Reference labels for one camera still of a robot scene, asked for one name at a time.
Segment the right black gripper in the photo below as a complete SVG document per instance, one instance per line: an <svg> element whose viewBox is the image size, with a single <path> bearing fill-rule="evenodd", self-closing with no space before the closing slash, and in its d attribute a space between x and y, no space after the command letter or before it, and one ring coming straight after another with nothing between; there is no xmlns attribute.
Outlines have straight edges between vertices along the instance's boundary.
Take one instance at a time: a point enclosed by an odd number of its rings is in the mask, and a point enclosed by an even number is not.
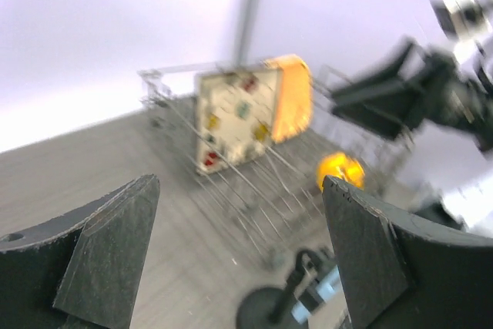
<svg viewBox="0 0 493 329"><path fill-rule="evenodd" d="M491 152L492 73L487 67L492 64L492 47L476 45L474 78L461 76L455 66L439 67L423 84L424 94L417 102L416 93L404 86L369 87L396 77L417 49L416 41L404 39L381 67L332 89L332 113L388 140L428 120L467 133L479 151Z"/></svg>

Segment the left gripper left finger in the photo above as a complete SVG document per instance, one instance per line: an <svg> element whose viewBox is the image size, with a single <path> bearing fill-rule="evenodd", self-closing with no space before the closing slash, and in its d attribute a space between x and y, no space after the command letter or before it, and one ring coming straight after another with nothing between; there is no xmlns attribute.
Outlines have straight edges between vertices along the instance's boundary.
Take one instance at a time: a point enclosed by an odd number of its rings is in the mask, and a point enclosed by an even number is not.
<svg viewBox="0 0 493 329"><path fill-rule="evenodd" d="M143 175L1 238L3 328L128 328L159 202Z"/></svg>

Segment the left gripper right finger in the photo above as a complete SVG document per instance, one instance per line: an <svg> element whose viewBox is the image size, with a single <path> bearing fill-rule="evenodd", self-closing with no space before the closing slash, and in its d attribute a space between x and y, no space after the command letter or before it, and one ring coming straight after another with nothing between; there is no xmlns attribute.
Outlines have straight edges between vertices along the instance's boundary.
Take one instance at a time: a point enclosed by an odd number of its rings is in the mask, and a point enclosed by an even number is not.
<svg viewBox="0 0 493 329"><path fill-rule="evenodd" d="M492 241L334 177L323 199L355 328L490 328Z"/></svg>

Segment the blue-cased smartphone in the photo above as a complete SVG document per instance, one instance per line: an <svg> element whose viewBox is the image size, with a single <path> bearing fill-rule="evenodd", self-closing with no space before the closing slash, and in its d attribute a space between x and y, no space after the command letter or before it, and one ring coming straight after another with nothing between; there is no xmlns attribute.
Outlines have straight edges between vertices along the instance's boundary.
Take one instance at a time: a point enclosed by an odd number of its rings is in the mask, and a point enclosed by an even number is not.
<svg viewBox="0 0 493 329"><path fill-rule="evenodd" d="M321 270L297 298L291 314L298 324L306 324L312 314L331 300L342 285L338 267Z"/></svg>

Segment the black phone stand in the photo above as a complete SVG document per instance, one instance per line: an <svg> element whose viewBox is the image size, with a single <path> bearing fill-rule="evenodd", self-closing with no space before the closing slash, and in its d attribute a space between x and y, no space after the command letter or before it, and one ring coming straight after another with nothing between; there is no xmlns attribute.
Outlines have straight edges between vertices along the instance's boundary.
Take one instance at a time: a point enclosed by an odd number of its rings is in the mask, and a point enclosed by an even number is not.
<svg viewBox="0 0 493 329"><path fill-rule="evenodd" d="M236 312L236 328L308 329L309 324L299 323L293 318L291 310L296 301L295 291L307 275L307 268L318 268L320 264L321 258L317 252L311 249L299 250L284 288L259 287L242 299Z"/></svg>

